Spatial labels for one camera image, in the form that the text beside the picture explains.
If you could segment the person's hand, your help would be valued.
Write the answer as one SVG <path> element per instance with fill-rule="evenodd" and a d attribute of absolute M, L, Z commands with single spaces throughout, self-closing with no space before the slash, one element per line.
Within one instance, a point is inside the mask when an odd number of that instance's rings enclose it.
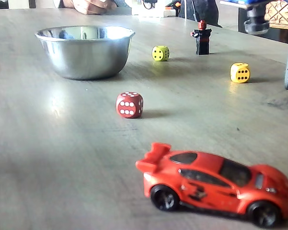
<path fill-rule="evenodd" d="M 117 8 L 116 3 L 112 0 L 60 0 L 56 6 L 75 9 L 85 15 L 101 15 Z"/>

